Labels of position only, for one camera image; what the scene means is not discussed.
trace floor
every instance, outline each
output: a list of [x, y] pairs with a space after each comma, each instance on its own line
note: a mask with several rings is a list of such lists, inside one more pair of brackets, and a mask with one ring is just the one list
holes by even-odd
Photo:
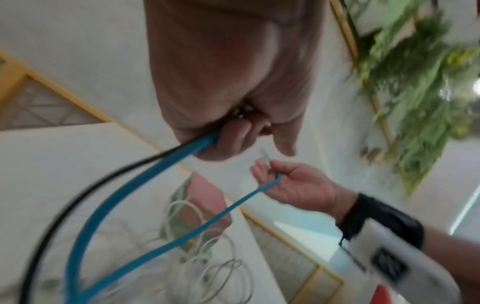
[[[349, 77], [350, 56], [332, 13], [321, 47], [315, 92], [299, 139], [296, 161], [322, 169], [336, 182], [401, 206], [402, 185], [390, 166], [369, 167], [360, 160], [365, 145], [385, 145], [372, 125], [368, 100]], [[151, 144], [177, 144], [161, 118], [149, 74], [141, 0], [17, 0], [0, 10], [0, 49], [56, 81]], [[262, 139], [243, 155], [224, 163], [188, 159], [233, 200], [256, 188], [248, 168], [260, 147], [281, 158]], [[327, 216], [293, 210], [258, 196], [247, 207], [261, 218], [339, 237]]]

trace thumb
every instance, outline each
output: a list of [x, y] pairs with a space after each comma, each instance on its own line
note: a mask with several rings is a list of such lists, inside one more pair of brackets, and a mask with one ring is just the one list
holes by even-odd
[[270, 167], [272, 171], [282, 174], [289, 174], [300, 166], [300, 163], [293, 163], [275, 159], [270, 161]]
[[273, 142], [281, 154], [295, 156], [297, 154], [297, 137], [299, 136], [304, 112], [284, 123], [272, 123]]

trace palm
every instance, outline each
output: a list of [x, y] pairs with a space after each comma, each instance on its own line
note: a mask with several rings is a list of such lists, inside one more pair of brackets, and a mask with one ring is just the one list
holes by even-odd
[[[317, 169], [304, 164], [291, 164], [281, 173], [280, 182], [265, 194], [296, 208], [328, 211], [333, 207], [334, 184]], [[257, 160], [252, 173], [260, 186], [272, 182], [276, 173], [270, 171], [264, 160]]]

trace wrist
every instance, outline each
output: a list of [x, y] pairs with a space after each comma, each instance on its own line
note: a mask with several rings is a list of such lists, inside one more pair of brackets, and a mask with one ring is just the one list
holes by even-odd
[[336, 185], [333, 208], [329, 215], [335, 219], [337, 224], [341, 223], [358, 198], [358, 193]]

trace black strap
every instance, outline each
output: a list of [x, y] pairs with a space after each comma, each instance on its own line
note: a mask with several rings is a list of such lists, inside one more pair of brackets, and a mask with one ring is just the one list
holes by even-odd
[[425, 230], [419, 221], [363, 194], [358, 195], [355, 205], [337, 225], [343, 232], [343, 237], [350, 240], [360, 232], [367, 218], [376, 220], [413, 246], [422, 247]]

